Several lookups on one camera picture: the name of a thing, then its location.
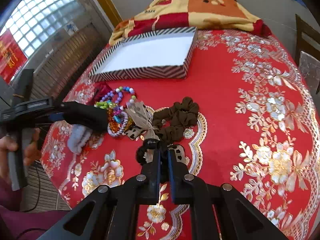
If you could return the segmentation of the black hair scrunchie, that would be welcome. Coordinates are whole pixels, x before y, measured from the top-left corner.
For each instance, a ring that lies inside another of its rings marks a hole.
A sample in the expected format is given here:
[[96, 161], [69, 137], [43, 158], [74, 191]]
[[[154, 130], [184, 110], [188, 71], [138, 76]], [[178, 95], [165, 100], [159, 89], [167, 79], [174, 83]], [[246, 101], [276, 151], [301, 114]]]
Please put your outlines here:
[[136, 151], [136, 161], [141, 165], [151, 163], [153, 161], [154, 153], [159, 150], [161, 165], [165, 164], [165, 145], [162, 141], [157, 139], [145, 139], [142, 146]]

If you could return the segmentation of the light blue fluffy hairband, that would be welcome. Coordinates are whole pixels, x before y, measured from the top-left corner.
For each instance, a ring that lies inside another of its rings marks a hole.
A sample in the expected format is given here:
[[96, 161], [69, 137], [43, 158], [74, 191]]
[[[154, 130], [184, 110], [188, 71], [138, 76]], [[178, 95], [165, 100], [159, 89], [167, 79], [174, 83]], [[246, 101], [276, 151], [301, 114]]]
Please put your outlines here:
[[82, 125], [73, 125], [71, 135], [67, 141], [67, 147], [74, 154], [80, 154], [82, 148], [88, 142], [93, 130]]

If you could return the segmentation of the leopard print hair bow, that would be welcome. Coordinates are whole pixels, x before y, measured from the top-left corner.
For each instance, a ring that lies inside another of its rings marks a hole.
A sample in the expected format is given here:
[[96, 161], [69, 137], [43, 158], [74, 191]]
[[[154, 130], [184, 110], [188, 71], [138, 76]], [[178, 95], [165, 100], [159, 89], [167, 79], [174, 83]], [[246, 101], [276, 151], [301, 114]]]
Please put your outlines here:
[[[142, 129], [142, 131], [146, 131], [144, 135], [145, 139], [157, 139], [157, 135], [155, 134], [155, 128], [152, 125], [151, 115], [148, 113], [146, 106], [143, 102], [135, 102], [132, 104], [127, 110], [126, 113], [129, 117], [131, 117], [135, 123], [135, 125]], [[174, 150], [176, 154], [177, 161], [180, 161], [186, 164], [185, 161], [185, 152], [182, 145], [167, 145], [164, 143], [165, 146], [168, 146], [170, 150]]]

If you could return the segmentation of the red floral bedspread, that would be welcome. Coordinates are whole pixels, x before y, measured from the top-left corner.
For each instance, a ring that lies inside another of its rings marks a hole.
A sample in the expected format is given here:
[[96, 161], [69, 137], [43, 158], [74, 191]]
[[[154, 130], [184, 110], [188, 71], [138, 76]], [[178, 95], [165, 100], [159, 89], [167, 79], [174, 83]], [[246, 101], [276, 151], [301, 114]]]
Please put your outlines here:
[[[197, 125], [183, 134], [189, 172], [206, 183], [230, 183], [289, 239], [308, 239], [319, 212], [319, 122], [293, 59], [271, 36], [199, 31], [185, 79], [108, 82], [133, 88], [151, 114], [185, 96], [199, 104]], [[54, 124], [41, 164], [70, 207], [97, 186], [123, 184], [140, 171], [144, 136], [92, 135], [79, 155], [67, 147], [71, 125]], [[189, 206], [140, 206], [136, 239], [191, 239]]]

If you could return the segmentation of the wooden slatted radiator cover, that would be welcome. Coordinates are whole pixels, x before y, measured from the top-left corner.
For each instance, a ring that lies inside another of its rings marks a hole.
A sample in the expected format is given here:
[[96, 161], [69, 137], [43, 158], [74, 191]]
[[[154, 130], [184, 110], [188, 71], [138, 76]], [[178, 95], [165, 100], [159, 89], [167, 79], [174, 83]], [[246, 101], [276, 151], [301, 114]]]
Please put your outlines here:
[[[54, 40], [59, 45], [35, 69], [32, 100], [51, 96], [54, 102], [61, 103], [107, 44], [107, 38], [93, 24], [86, 25], [66, 40], [61, 34], [57, 34]], [[43, 160], [36, 161], [29, 168], [29, 185], [23, 191], [22, 210], [69, 209], [51, 178], [60, 171], [66, 157], [65, 140], [71, 130], [71, 125], [64, 121], [40, 128], [39, 148], [43, 151]]]

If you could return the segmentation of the brown hair scrunchie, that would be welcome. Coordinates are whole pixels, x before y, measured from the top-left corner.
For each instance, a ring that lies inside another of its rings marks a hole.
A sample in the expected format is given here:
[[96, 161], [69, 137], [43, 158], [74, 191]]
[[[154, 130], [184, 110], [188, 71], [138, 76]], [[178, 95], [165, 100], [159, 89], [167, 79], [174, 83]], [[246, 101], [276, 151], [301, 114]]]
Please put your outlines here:
[[170, 145], [183, 138], [186, 128], [197, 124], [199, 105], [190, 97], [153, 114], [152, 125], [160, 141]]

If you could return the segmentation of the glass block window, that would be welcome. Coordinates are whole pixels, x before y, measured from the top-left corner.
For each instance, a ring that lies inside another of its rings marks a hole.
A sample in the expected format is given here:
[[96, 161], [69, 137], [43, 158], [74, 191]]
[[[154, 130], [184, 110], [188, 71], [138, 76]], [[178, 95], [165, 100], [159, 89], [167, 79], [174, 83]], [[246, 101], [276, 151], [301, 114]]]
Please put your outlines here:
[[10, 31], [27, 58], [85, 11], [77, 0], [22, 0], [1, 30]]

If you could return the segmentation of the red velvet hair bow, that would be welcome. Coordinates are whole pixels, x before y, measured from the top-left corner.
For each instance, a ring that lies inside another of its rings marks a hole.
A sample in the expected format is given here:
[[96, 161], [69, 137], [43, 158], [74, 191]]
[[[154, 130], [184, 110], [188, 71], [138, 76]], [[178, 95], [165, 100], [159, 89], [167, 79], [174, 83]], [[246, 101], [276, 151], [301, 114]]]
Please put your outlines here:
[[94, 83], [93, 96], [90, 98], [89, 102], [86, 105], [94, 105], [96, 102], [99, 102], [102, 97], [108, 94], [112, 88], [107, 84], [106, 81]]

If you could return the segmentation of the wooden chair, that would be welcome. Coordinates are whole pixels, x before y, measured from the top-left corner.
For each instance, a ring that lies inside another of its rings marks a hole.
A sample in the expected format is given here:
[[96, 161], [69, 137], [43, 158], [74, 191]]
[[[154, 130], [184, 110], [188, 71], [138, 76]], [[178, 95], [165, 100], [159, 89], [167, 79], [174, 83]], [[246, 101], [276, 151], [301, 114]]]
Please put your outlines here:
[[313, 94], [319, 94], [319, 32], [296, 14], [295, 62]]

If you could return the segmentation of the red yellow folded blanket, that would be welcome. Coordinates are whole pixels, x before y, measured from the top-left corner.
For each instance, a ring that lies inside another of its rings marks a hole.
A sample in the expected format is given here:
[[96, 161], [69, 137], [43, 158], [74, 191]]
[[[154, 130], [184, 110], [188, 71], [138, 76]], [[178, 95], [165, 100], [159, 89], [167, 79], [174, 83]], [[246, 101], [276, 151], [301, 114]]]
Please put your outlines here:
[[239, 29], [261, 37], [272, 34], [262, 19], [237, 0], [153, 0], [143, 12], [117, 25], [109, 44], [150, 31], [178, 27]]

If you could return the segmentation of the striped cardboard box tray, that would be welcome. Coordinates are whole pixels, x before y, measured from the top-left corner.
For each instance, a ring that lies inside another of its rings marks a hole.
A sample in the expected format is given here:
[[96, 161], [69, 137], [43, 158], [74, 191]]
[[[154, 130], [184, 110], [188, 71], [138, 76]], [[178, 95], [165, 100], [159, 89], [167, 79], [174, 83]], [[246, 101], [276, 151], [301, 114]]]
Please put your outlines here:
[[108, 48], [88, 76], [93, 82], [184, 79], [196, 40], [195, 27], [161, 29], [131, 36]]

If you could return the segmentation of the red paper window decoration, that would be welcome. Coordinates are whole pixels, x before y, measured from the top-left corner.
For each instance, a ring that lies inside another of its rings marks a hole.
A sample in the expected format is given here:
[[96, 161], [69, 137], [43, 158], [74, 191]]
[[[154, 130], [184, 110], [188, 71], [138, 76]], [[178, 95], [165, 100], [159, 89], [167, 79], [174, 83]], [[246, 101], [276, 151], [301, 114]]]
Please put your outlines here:
[[14, 75], [24, 66], [27, 57], [20, 49], [9, 29], [1, 35], [0, 49], [1, 77], [9, 84]]

